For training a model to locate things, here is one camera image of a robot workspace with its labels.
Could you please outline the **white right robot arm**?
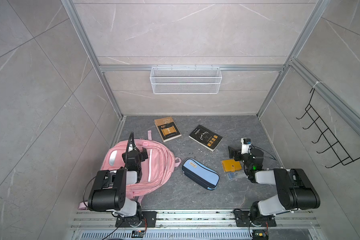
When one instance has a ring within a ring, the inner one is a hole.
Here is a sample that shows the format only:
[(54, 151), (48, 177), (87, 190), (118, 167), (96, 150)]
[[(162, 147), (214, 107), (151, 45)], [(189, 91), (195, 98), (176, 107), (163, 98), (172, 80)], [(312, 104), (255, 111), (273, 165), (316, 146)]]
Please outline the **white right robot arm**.
[(304, 170), (264, 170), (264, 152), (251, 145), (240, 150), (228, 147), (228, 151), (230, 159), (243, 163), (244, 173), (251, 183), (273, 185), (277, 189), (275, 196), (252, 204), (249, 212), (251, 225), (261, 226), (279, 214), (319, 208), (319, 194)]

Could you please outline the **black book yellow lettering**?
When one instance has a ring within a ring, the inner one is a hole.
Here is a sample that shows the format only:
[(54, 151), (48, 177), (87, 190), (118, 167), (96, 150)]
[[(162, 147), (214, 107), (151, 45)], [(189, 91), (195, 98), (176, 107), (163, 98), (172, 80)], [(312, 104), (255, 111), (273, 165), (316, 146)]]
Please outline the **black book yellow lettering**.
[(211, 152), (213, 152), (221, 140), (222, 136), (214, 133), (213, 131), (207, 129), (202, 125), (198, 125), (190, 134), (189, 138), (207, 148)]

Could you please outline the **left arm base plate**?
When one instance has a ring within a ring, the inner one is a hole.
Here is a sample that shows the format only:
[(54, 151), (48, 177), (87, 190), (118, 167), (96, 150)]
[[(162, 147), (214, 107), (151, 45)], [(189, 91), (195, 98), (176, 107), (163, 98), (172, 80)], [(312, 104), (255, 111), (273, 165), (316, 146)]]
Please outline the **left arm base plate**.
[(154, 228), (157, 221), (157, 213), (155, 211), (142, 211), (133, 217), (117, 217), (115, 227), (119, 228)]

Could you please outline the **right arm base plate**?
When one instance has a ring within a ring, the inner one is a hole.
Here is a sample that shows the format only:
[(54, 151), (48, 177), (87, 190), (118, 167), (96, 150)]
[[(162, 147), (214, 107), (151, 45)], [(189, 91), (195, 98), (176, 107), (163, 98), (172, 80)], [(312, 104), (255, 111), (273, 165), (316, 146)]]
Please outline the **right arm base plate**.
[(243, 211), (240, 209), (233, 210), (234, 219), (237, 227), (276, 227), (274, 216), (261, 216), (251, 211)]

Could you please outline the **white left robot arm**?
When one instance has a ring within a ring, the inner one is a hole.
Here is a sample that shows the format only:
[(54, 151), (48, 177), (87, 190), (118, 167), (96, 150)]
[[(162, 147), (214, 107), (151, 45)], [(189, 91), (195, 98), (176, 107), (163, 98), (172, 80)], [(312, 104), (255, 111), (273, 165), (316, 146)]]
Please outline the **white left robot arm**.
[(142, 162), (148, 158), (147, 150), (128, 147), (122, 154), (124, 167), (115, 171), (101, 170), (90, 180), (93, 183), (88, 199), (83, 199), (84, 206), (94, 212), (110, 212), (118, 223), (127, 223), (133, 228), (143, 222), (141, 205), (127, 198), (127, 185), (141, 181)]

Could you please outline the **pink school backpack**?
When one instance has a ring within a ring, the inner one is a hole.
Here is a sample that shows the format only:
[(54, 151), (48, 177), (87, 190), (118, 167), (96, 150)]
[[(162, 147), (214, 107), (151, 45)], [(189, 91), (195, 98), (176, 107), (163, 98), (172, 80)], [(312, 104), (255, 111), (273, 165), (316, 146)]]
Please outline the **pink school backpack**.
[[(112, 147), (103, 161), (101, 170), (115, 171), (124, 167), (122, 154), (126, 152), (128, 143), (135, 142), (137, 148), (147, 149), (149, 158), (142, 162), (142, 178), (137, 184), (127, 185), (127, 198), (141, 204), (142, 198), (163, 186), (171, 177), (175, 168), (181, 163), (181, 159), (163, 144), (151, 139), (135, 139), (134, 135), (126, 141), (121, 141)], [(86, 208), (83, 202), (79, 205), (80, 209)]]

